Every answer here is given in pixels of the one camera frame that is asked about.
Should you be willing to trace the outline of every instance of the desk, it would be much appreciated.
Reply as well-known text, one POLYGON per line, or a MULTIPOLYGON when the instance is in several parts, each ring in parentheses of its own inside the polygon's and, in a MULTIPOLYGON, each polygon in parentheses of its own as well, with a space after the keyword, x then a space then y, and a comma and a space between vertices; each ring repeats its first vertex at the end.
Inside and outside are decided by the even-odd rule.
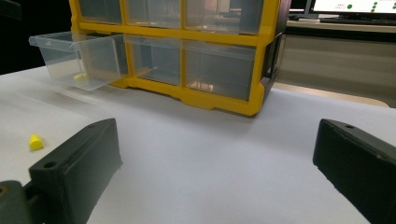
POLYGON ((0 179, 99 119, 118 123, 123 165, 89 223, 367 223, 312 164, 320 119, 396 145, 396 110, 273 89, 253 118, 171 97, 52 83, 40 67, 0 77, 0 179), (30 152, 30 134, 45 148, 30 152))
POLYGON ((396 107, 395 40, 396 27, 288 21, 277 81, 396 107))
POLYGON ((337 24, 321 23, 319 20, 300 19, 299 21, 288 21, 288 27, 311 28, 320 30, 342 30, 374 33, 392 33, 396 34, 396 26, 373 26, 373 25, 354 25, 354 24, 337 24))

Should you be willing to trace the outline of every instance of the yellow plastic piece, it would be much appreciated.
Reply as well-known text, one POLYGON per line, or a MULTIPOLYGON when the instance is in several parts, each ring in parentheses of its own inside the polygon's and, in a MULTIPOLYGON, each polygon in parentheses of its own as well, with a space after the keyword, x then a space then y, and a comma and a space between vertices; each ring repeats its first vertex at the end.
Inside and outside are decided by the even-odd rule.
POLYGON ((233 35, 186 30, 184 28, 186 24, 186 2, 187 0, 180 0, 181 28, 163 29, 128 24, 127 4, 125 0, 120 0, 121 24, 104 24, 100 22, 84 21, 79 9, 79 1, 69 0, 72 12, 72 31, 80 33, 122 33, 127 35, 143 35, 151 37, 173 37, 180 39, 180 41, 200 40, 225 45, 255 47, 256 55, 254 59, 253 72, 252 74, 247 74, 247 76, 251 75, 251 85, 250 95, 246 101, 217 95, 207 91, 190 89, 186 83, 185 50, 182 47, 180 50, 180 85, 173 86, 161 82, 138 78, 138 74, 134 74, 134 55, 131 53, 131 46, 128 43, 125 44, 125 51, 127 53, 129 76, 112 83, 112 85, 121 88, 140 88, 148 91, 167 94, 180 99, 186 105, 194 105, 205 109, 219 108, 248 116, 257 114, 262 108, 262 102, 265 93, 265 87, 261 84, 261 80, 262 65, 264 62, 266 46, 272 43, 276 38, 277 21, 286 19, 278 17, 279 9, 281 8, 281 1, 263 1, 261 25, 259 32, 256 35, 233 35))
POLYGON ((34 151, 44 147, 43 140, 41 140, 38 134, 32 134, 30 136, 29 147, 34 151))
POLYGON ((80 83, 80 82, 85 82, 87 81, 88 75, 86 73, 81 73, 78 75, 75 75, 73 77, 73 79, 75 80, 75 82, 80 83))

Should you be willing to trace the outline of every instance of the yellow object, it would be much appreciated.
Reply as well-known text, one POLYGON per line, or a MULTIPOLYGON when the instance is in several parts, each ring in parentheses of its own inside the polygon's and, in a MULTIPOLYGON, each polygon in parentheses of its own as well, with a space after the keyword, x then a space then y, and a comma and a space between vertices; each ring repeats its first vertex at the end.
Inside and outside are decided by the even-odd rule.
MULTIPOLYGON (((133 1, 128 0, 120 0, 120 21, 106 21, 106 19, 104 19, 106 15, 98 18, 93 18, 88 15, 84 17, 80 10, 80 3, 83 4, 83 1, 85 3, 84 6, 86 6, 87 0, 69 0, 72 12, 73 32, 80 34, 89 34, 93 32, 99 34, 122 33, 126 35, 141 35, 143 37, 176 38, 180 41, 179 84, 172 85, 139 77, 139 73, 142 71, 134 68, 133 44, 125 43, 129 76, 112 83, 112 85, 120 88, 140 88, 167 94, 180 99, 184 104, 205 109, 218 108, 249 116, 257 114, 261 110, 263 100, 276 79, 277 70, 275 66, 266 66, 267 64, 276 64, 276 56, 274 56, 275 58, 268 59, 265 59, 265 57, 272 57, 272 54, 277 55, 281 34, 278 30, 282 30, 282 26, 283 28, 286 26, 288 10, 285 10, 285 8, 287 8, 286 4, 289 3, 289 1, 263 1, 259 30, 257 34, 253 35, 186 29, 188 23, 186 14, 190 13, 188 11, 192 8, 190 7, 188 10, 189 7, 187 4, 192 1, 196 1, 194 2, 196 4, 202 4, 206 2, 203 0, 180 0, 179 8, 176 9, 180 10, 180 25, 177 28, 149 27, 146 26, 149 24, 147 22, 145 23, 145 21, 142 21, 140 24, 139 22, 134 23, 130 20, 131 12, 129 11, 133 8, 133 6, 129 6, 133 1), (217 80, 213 80, 213 83, 191 84, 191 81, 187 79, 186 75, 186 67, 189 66, 189 64, 186 63, 187 53, 184 48, 186 41, 205 41, 206 43, 215 43, 219 45, 253 47, 255 49, 254 64, 252 65, 252 71, 246 73, 246 76, 250 78, 250 84, 246 86, 247 97, 241 99, 235 98, 231 94, 216 93, 215 91, 217 90, 222 91, 223 87, 216 86, 219 85, 219 83, 216 82, 217 80), (265 83, 262 83, 264 77, 268 77, 267 79, 271 79, 271 81, 267 80, 265 83)), ((233 18, 226 18, 224 20, 232 21, 233 18)), ((81 80, 80 75, 75 77, 75 81, 78 80, 81 80)), ((227 89, 233 90, 233 87, 227 86, 227 89)))
POLYGON ((32 150, 39 150, 44 147, 43 141, 38 134, 32 134, 30 136, 29 147, 32 150))
POLYGON ((87 78, 88 78, 88 76, 87 76, 86 73, 81 73, 81 74, 75 75, 75 76, 73 77, 73 79, 74 79, 75 82, 77 82, 77 83, 79 83, 79 82, 84 82, 84 81, 87 80, 87 78))

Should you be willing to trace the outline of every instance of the monitor screen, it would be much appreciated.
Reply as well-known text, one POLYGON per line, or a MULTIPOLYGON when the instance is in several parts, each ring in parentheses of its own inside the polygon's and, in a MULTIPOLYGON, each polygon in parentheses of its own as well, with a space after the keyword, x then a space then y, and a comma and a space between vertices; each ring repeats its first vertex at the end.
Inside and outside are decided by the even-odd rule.
POLYGON ((396 13, 396 0, 316 0, 312 11, 320 13, 396 13))
POLYGON ((291 0, 290 14, 304 14, 307 0, 291 0))

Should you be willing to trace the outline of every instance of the white table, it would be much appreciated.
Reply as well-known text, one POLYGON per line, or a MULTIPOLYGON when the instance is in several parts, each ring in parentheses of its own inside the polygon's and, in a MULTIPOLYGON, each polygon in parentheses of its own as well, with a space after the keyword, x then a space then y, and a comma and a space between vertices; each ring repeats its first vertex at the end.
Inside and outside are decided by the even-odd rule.
POLYGON ((45 67, 0 76, 0 180, 100 119, 118 123, 123 165, 89 223, 367 223, 312 163, 320 119, 396 145, 396 110, 272 89, 246 118, 105 86, 81 91, 45 67), (30 134, 45 148, 31 152, 30 134))

